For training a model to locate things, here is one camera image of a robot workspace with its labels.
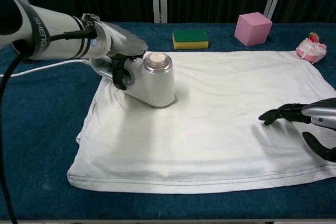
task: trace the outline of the sponge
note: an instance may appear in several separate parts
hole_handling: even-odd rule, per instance
[[[208,36],[203,29],[173,31],[174,49],[206,49]]]

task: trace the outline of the pink cube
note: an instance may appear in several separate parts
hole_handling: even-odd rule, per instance
[[[265,43],[272,21],[261,13],[242,14],[238,18],[235,37],[245,46]]]

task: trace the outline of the white cable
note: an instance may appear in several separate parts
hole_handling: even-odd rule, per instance
[[[89,66],[91,65],[89,60],[67,60],[67,61],[47,65],[47,66],[40,67],[40,68],[30,69],[30,70],[27,70],[27,71],[24,71],[24,72],[21,72],[21,73],[15,73],[15,74],[11,75],[11,77],[23,76],[24,74],[32,73],[32,72],[47,69],[47,68],[53,68],[53,67],[65,65],[65,64],[68,64],[68,63],[83,63],[83,64],[86,64],[86,65],[89,65]]]

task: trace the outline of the blue table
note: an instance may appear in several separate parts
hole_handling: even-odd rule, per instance
[[[246,48],[235,24],[119,23],[147,41],[149,50],[172,51],[172,31],[204,28],[208,51],[295,50],[310,31],[328,46],[316,67],[336,87],[336,24],[274,24],[265,44]],[[0,51],[0,72],[14,58]],[[54,63],[20,65],[17,71]],[[100,193],[69,185],[66,172],[100,77],[73,64],[12,78],[3,106],[7,182],[18,219],[322,219],[336,218],[336,179],[263,190],[202,195]],[[0,194],[0,220],[8,219]]]

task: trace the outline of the white cloth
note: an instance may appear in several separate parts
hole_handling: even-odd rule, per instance
[[[301,133],[326,147],[332,130],[258,117],[336,92],[295,51],[168,52],[178,102],[153,109],[102,79],[68,171],[97,191],[199,194],[309,183],[336,176]]]

